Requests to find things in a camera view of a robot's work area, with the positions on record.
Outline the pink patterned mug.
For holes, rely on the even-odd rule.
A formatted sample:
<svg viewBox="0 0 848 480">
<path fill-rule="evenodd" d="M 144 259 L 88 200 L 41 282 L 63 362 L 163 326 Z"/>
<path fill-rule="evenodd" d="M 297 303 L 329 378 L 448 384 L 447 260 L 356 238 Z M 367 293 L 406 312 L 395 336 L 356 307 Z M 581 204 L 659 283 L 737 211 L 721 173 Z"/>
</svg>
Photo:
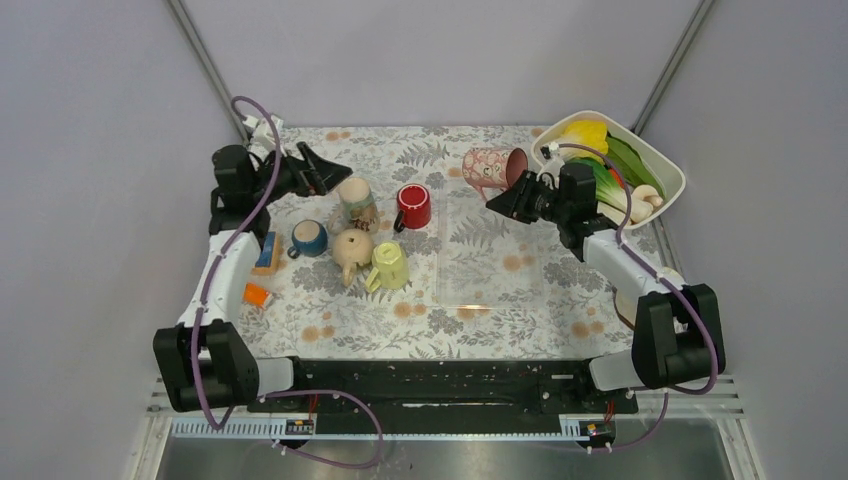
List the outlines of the pink patterned mug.
<svg viewBox="0 0 848 480">
<path fill-rule="evenodd" d="M 527 168 L 527 154 L 521 148 L 472 148 L 463 157 L 461 171 L 486 202 L 486 189 L 509 189 Z"/>
</svg>

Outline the blue ribbed ceramic mug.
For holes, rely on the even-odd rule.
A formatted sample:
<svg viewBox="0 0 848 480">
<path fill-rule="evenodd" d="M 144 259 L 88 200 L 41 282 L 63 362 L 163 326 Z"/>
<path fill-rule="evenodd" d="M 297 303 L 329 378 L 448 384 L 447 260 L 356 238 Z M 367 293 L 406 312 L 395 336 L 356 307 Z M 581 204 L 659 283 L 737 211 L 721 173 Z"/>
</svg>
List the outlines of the blue ribbed ceramic mug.
<svg viewBox="0 0 848 480">
<path fill-rule="evenodd" d="M 287 250 L 291 259 L 301 256 L 318 257 L 328 248 L 328 233 L 325 227 L 315 220 L 299 222 L 291 234 L 292 245 Z"/>
</svg>

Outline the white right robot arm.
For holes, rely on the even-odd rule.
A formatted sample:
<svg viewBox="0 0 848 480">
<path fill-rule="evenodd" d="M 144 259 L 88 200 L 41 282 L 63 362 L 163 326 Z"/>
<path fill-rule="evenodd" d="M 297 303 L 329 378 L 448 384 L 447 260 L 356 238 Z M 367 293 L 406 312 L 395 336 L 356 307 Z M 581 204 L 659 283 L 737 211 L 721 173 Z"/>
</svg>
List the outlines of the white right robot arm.
<svg viewBox="0 0 848 480">
<path fill-rule="evenodd" d="M 567 163 L 557 186 L 551 179 L 525 170 L 486 207 L 525 224 L 553 223 L 565 248 L 636 304 L 630 350 L 589 360 L 589 375 L 573 386 L 577 405 L 597 412 L 621 389 L 709 393 L 725 366 L 715 292 L 670 279 L 625 243 L 622 229 L 597 211 L 591 166 Z"/>
</svg>

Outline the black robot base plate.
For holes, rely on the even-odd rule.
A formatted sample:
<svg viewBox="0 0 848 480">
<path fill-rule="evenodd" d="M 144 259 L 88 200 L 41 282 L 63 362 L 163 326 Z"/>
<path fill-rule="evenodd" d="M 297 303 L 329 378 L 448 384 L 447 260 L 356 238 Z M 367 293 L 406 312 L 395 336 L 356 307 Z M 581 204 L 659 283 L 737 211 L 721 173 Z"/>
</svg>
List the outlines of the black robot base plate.
<svg viewBox="0 0 848 480">
<path fill-rule="evenodd" d="M 635 414 L 624 391 L 589 384 L 587 363 L 577 360 L 301 360 L 294 388 L 305 398 L 255 400 L 251 413 L 312 414 L 318 433 L 554 434 L 562 415 L 600 420 L 607 412 Z"/>
</svg>

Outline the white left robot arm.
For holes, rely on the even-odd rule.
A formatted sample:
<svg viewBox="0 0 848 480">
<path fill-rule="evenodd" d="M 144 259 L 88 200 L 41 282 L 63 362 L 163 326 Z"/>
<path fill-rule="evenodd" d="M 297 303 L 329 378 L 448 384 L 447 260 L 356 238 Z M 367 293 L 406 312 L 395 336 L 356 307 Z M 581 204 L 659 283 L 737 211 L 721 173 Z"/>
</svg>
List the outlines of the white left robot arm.
<svg viewBox="0 0 848 480">
<path fill-rule="evenodd" d="M 348 166 L 306 143 L 298 156 L 273 151 L 255 161 L 242 145 L 211 158 L 208 258 L 175 326 L 156 331 L 152 347 L 164 389 L 177 412 L 243 406 L 259 394 L 260 368 L 234 324 L 262 248 L 270 238 L 267 206 L 285 195 L 323 196 L 350 177 Z"/>
</svg>

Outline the yellow-green ceramic mug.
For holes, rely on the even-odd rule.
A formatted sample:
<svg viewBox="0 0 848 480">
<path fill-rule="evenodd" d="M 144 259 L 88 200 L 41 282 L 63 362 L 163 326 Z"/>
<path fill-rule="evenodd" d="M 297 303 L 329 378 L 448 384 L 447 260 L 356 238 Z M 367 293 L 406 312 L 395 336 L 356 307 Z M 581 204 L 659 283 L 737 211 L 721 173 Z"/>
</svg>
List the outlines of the yellow-green ceramic mug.
<svg viewBox="0 0 848 480">
<path fill-rule="evenodd" d="M 399 243 L 386 241 L 372 251 L 372 270 L 365 280 L 368 293 L 380 288 L 398 290 L 409 282 L 409 265 L 405 251 Z"/>
</svg>

